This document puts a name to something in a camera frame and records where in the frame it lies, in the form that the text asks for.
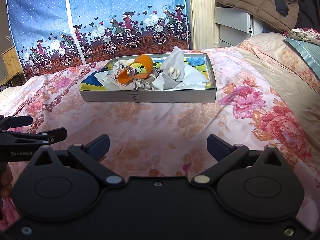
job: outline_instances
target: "fabric wardrobe cover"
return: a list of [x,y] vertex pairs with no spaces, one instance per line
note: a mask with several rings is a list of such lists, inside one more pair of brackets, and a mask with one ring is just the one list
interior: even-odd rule
[[185,0],[7,0],[29,79],[114,57],[188,49]]

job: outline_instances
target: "wall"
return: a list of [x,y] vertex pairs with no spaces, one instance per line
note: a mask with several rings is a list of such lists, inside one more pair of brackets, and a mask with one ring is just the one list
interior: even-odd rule
[[[0,0],[0,54],[12,46],[10,41],[8,41],[6,38],[6,36],[10,35],[10,32],[5,3],[5,0]],[[7,69],[5,68],[2,57],[0,57],[0,80],[3,80],[7,76]]]
[[215,0],[190,0],[193,49],[219,47],[219,26],[214,22]]

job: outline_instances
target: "cartoon girl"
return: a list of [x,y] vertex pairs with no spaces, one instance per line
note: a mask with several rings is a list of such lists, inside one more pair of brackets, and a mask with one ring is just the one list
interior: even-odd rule
[[71,47],[74,48],[75,42],[71,40],[72,36],[71,35],[67,36],[65,33],[66,33],[66,31],[60,32],[60,36],[63,38],[64,43],[67,43],[68,48],[71,48]]
[[169,21],[167,22],[167,25],[168,25],[168,31],[169,31],[169,35],[170,35],[170,31],[172,30],[172,34],[175,33],[174,31],[174,26],[177,24],[176,20],[173,18],[173,16],[175,15],[174,13],[171,13],[169,11],[170,9],[170,6],[168,5],[165,5],[162,7],[162,10],[163,10],[163,13],[166,15],[166,18],[164,19],[167,20],[169,19]]
[[38,60],[39,59],[39,55],[37,54],[36,50],[33,48],[33,43],[30,44],[30,50],[32,52],[34,60]]
[[82,47],[82,42],[83,42],[83,39],[80,37],[81,36],[85,36],[85,34],[81,33],[80,30],[81,30],[81,27],[82,27],[82,24],[81,25],[74,25],[73,26],[73,29],[75,30],[75,33],[76,33],[76,37],[77,37],[77,40],[80,44],[80,47]]
[[43,49],[45,49],[45,47],[42,47],[42,42],[43,42],[43,38],[42,38],[42,40],[37,40],[37,47],[38,47],[38,54],[39,54],[40,58],[44,60]]
[[181,26],[181,23],[183,22],[183,19],[182,19],[182,15],[185,17],[186,15],[182,12],[182,10],[185,8],[186,6],[185,5],[180,5],[180,4],[177,4],[176,5],[176,12],[177,12],[177,22],[180,23],[180,25],[178,26],[178,29],[182,29],[182,26]]
[[135,13],[135,11],[125,12],[123,14],[124,25],[121,25],[121,27],[125,27],[124,31],[128,34],[129,37],[132,36],[131,31],[133,31],[131,23],[133,23],[133,24],[138,23],[138,22],[134,22],[133,20],[131,20],[131,17],[134,15],[134,13]]
[[124,29],[121,28],[122,22],[117,22],[116,18],[117,18],[116,15],[109,16],[109,22],[112,25],[110,32],[112,32],[113,29],[116,29],[114,34],[116,35],[116,39],[119,41],[118,44],[120,44],[120,40],[119,40],[120,38],[121,38],[121,41],[124,42],[124,38],[123,38]]
[[71,40],[72,36],[67,36],[66,31],[60,31],[60,36],[63,38],[64,43],[67,43],[67,48],[70,49],[70,52],[74,55],[79,55],[76,52],[76,45],[75,42]]

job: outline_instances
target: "floral pillowcase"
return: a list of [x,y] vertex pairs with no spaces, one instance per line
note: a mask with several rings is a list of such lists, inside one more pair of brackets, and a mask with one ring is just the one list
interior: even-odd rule
[[262,33],[246,39],[237,47],[251,51],[258,58],[272,65],[280,64],[290,69],[320,93],[320,81],[295,49],[284,42],[284,39],[285,37],[279,33]]

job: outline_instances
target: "building silhouette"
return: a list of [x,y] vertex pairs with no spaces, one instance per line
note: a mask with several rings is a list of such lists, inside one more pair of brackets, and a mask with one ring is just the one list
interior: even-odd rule
[[45,49],[43,50],[43,52],[44,52],[44,56],[45,56],[45,57],[49,57],[47,48],[45,48]]
[[138,22],[134,24],[134,31],[136,33],[140,33],[140,31],[139,31],[139,23]]
[[88,42],[88,38],[87,38],[87,34],[86,34],[86,33],[85,33],[84,36],[83,36],[83,41],[84,41],[84,44],[89,45],[89,42]]
[[159,18],[158,24],[161,25],[161,26],[165,26],[164,17]]

